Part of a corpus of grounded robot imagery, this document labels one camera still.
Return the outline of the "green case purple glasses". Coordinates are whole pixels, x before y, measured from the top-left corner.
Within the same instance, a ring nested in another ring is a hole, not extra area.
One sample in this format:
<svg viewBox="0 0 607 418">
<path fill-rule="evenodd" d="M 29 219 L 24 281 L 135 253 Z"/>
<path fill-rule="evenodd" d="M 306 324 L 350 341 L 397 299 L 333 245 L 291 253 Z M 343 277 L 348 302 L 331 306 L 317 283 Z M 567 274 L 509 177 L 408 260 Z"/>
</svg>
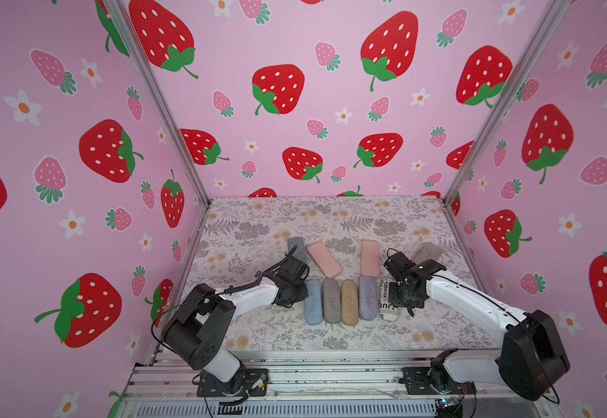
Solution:
<svg viewBox="0 0 607 418">
<path fill-rule="evenodd" d="M 302 237 L 289 238 L 288 252 L 299 261 L 302 261 L 305 264 L 308 263 L 307 247 L 305 245 L 305 240 Z"/>
</svg>

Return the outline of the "newspaper print glasses case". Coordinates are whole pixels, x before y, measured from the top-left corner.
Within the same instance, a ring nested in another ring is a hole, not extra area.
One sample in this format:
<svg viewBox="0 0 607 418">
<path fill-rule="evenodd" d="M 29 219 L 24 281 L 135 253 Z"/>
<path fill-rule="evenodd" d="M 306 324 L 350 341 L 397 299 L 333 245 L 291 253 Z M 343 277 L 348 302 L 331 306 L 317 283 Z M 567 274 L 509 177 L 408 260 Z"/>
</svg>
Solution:
<svg viewBox="0 0 607 418">
<path fill-rule="evenodd" d="M 390 303 L 389 284 L 390 280 L 385 278 L 378 280 L 378 312 L 382 320 L 395 322 L 399 318 L 399 310 Z"/>
</svg>

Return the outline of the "blue fabric glasses case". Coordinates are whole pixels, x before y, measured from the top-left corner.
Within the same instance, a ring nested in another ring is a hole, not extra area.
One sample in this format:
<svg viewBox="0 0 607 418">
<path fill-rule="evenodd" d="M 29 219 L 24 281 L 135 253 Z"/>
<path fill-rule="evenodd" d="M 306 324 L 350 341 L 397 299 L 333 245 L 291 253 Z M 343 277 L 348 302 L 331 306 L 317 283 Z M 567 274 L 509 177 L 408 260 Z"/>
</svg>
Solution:
<svg viewBox="0 0 607 418">
<path fill-rule="evenodd" d="M 324 320 L 321 285 L 317 280 L 305 282 L 308 296 L 305 299 L 305 322 L 317 326 Z"/>
</svg>

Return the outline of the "pink glasses case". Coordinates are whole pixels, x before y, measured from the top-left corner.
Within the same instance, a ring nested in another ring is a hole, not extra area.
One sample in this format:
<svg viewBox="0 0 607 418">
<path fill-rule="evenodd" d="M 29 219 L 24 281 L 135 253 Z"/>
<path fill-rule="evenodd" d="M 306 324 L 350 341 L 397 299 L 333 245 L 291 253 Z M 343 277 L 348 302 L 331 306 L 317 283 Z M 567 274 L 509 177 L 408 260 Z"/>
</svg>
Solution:
<svg viewBox="0 0 607 418">
<path fill-rule="evenodd" d="M 307 246 L 307 253 L 321 273 L 330 279 L 335 279 L 343 272 L 339 262 L 332 255 L 324 242 L 317 241 Z"/>
</svg>

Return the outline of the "purple case brown lining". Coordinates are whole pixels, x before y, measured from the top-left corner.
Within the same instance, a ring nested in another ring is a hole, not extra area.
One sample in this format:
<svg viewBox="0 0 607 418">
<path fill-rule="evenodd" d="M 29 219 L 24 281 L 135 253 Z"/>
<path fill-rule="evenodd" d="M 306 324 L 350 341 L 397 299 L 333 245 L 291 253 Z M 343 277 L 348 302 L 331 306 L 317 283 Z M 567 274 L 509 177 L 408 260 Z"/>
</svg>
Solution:
<svg viewBox="0 0 607 418">
<path fill-rule="evenodd" d="M 362 320 L 375 320 L 379 313 L 377 279 L 371 276 L 359 278 L 359 316 Z"/>
</svg>

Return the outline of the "grey case teal lining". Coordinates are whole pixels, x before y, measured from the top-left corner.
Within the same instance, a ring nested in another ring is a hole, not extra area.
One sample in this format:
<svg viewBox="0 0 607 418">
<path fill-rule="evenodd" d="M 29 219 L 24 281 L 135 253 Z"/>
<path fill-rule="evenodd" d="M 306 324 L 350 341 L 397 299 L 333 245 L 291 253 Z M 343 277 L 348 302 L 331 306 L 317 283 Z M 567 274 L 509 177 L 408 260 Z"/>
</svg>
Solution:
<svg viewBox="0 0 607 418">
<path fill-rule="evenodd" d="M 416 264 L 421 264 L 424 261 L 439 261 L 444 251 L 441 247 L 433 244 L 432 242 L 423 243 L 415 252 L 413 261 Z"/>
</svg>

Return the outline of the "grey fabric glasses case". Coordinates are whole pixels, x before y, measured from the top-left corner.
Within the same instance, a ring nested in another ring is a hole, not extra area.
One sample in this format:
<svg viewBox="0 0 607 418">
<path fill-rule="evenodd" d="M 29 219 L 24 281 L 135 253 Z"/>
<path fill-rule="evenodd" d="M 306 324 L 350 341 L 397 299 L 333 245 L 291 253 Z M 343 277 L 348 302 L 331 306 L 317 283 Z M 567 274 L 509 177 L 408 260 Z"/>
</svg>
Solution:
<svg viewBox="0 0 607 418">
<path fill-rule="evenodd" d="M 341 291 L 336 279 L 326 278 L 322 284 L 324 320 L 329 324 L 341 322 Z"/>
</svg>

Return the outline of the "pink case black sunglasses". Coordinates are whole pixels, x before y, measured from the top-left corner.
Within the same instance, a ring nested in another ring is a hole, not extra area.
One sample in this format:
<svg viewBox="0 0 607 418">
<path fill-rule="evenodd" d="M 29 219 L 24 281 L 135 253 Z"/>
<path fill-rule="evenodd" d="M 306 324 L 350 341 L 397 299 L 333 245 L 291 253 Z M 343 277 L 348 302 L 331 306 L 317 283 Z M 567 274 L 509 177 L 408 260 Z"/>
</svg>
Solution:
<svg viewBox="0 0 607 418">
<path fill-rule="evenodd" d="M 380 249 L 375 240 L 363 240 L 361 244 L 361 266 L 362 276 L 378 278 L 380 275 Z"/>
</svg>

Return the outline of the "tan woven glasses case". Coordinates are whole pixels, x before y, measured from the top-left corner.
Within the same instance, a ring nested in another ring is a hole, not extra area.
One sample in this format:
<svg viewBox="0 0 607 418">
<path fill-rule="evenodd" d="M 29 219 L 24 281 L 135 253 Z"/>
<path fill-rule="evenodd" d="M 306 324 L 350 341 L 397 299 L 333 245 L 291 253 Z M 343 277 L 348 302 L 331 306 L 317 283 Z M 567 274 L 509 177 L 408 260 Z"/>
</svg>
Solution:
<svg viewBox="0 0 607 418">
<path fill-rule="evenodd" d="M 359 324 L 359 289 L 353 280 L 344 280 L 341 285 L 341 320 L 348 327 Z"/>
</svg>

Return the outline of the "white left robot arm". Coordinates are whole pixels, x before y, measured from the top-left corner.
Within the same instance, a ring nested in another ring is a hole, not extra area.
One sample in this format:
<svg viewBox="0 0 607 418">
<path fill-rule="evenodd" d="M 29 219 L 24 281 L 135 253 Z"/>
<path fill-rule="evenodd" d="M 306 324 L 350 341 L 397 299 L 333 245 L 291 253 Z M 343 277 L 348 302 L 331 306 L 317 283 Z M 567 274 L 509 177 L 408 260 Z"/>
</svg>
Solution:
<svg viewBox="0 0 607 418">
<path fill-rule="evenodd" d="M 232 321 L 258 308 L 271 305 L 292 308 L 308 297 L 305 280 L 309 266 L 286 254 L 284 259 L 255 274 L 242 285 L 215 289 L 205 283 L 195 286 L 184 302 L 159 313 L 172 314 L 155 338 L 192 369 L 219 381 L 236 392 L 245 380 L 245 366 L 223 346 Z"/>
</svg>

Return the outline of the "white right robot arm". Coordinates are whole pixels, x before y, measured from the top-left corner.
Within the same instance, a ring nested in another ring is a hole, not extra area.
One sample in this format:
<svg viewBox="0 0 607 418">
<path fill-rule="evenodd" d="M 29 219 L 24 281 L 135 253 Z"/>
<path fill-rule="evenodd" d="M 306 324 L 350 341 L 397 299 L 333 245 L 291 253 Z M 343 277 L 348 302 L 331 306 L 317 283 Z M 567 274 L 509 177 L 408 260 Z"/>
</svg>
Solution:
<svg viewBox="0 0 607 418">
<path fill-rule="evenodd" d="M 412 315 L 429 300 L 440 302 L 501 345 L 492 350 L 445 350 L 431 361 L 419 384 L 441 394 L 466 383 L 496 384 L 537 401 L 570 371 L 561 336 L 547 313 L 511 307 L 469 287 L 434 260 L 416 263 L 389 249 L 384 266 L 392 276 L 388 285 L 392 306 Z"/>
</svg>

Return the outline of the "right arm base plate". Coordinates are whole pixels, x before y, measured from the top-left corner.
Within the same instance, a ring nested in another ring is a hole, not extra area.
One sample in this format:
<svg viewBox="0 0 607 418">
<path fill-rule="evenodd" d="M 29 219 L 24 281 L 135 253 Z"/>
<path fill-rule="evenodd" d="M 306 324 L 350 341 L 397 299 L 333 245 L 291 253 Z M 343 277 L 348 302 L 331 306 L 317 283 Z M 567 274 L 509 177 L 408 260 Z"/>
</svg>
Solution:
<svg viewBox="0 0 607 418">
<path fill-rule="evenodd" d="M 456 382 L 442 367 L 404 367 L 398 383 L 409 395 L 475 395 L 472 382 Z"/>
</svg>

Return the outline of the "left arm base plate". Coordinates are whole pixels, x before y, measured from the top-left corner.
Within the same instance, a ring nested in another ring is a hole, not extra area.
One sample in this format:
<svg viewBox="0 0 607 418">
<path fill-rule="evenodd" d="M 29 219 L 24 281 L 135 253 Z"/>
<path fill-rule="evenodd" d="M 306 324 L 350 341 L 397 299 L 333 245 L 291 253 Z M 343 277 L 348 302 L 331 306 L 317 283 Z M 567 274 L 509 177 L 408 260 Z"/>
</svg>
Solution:
<svg viewBox="0 0 607 418">
<path fill-rule="evenodd" d="M 261 397 L 266 395 L 269 383 L 268 369 L 241 367 L 227 382 L 220 381 L 202 370 L 197 386 L 198 397 Z"/>
</svg>

